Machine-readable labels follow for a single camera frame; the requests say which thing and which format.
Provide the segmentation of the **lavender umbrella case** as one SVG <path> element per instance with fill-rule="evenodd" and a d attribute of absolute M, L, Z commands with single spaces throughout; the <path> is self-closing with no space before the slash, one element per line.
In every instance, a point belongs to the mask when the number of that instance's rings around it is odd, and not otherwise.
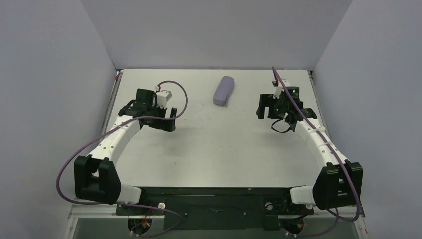
<path fill-rule="evenodd" d="M 213 96 L 213 103 L 218 106 L 224 106 L 228 102 L 231 93 L 234 90 L 235 80 L 233 77 L 222 77 Z"/>

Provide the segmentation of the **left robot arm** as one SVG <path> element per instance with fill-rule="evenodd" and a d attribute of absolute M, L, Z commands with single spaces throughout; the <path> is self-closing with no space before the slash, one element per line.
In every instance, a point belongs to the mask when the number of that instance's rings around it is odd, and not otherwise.
<path fill-rule="evenodd" d="M 139 187 L 123 184 L 115 167 L 131 139 L 144 127 L 173 132 L 177 109 L 165 120 L 170 91 L 138 89 L 135 99 L 119 112 L 111 129 L 87 156 L 78 156 L 73 164 L 75 194 L 78 199 L 103 204 L 136 204 L 141 199 Z"/>

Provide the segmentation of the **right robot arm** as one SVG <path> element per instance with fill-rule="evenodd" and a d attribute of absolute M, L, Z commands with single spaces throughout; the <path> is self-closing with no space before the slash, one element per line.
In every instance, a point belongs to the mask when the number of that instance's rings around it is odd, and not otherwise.
<path fill-rule="evenodd" d="M 274 94 L 261 94 L 256 111 L 259 119 L 267 117 L 287 123 L 320 168 L 313 185 L 290 189 L 292 203 L 323 210 L 356 205 L 360 200 L 362 166 L 339 152 L 316 113 L 303 107 L 299 92 L 299 87 L 289 86 L 285 91 L 278 88 Z"/>

